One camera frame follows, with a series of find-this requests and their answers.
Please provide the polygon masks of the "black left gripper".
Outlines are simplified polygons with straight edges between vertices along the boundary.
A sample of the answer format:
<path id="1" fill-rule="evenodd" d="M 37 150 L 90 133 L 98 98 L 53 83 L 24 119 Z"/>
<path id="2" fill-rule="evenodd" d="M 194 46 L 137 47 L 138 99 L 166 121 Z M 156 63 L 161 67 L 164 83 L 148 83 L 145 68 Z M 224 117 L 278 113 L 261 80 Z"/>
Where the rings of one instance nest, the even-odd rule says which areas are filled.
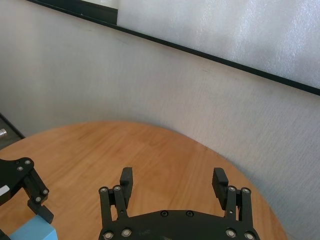
<path id="1" fill-rule="evenodd" d="M 0 205 L 8 202 L 23 188 L 29 197 L 27 206 L 47 223 L 51 223 L 54 214 L 43 205 L 48 199 L 49 189 L 33 168 L 34 162 L 28 157 L 0 160 Z M 10 240 L 1 229 L 0 240 Z"/>

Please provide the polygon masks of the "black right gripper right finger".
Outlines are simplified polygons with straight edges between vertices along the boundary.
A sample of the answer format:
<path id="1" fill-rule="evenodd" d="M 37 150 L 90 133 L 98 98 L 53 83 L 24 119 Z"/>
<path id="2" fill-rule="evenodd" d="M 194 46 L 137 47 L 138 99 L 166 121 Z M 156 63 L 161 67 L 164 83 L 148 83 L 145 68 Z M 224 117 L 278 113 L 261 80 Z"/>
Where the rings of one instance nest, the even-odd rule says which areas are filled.
<path id="1" fill-rule="evenodd" d="M 229 185 L 227 175 L 220 167 L 213 169 L 212 187 L 224 211 L 225 219 L 236 221 L 236 210 L 238 210 L 238 221 L 253 223 L 252 192 L 249 188 L 237 189 L 235 186 Z"/>

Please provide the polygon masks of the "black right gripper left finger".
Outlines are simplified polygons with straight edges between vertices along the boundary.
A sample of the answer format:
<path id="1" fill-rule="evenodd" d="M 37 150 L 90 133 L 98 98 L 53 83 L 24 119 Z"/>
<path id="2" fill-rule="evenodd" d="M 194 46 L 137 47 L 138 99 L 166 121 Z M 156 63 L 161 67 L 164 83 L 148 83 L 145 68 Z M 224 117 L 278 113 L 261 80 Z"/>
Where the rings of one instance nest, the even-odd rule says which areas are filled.
<path id="1" fill-rule="evenodd" d="M 99 189 L 102 225 L 109 225 L 112 219 L 111 206 L 115 206 L 117 220 L 127 219 L 128 205 L 133 189 L 133 169 L 124 167 L 119 184 L 113 188 L 103 186 Z"/>

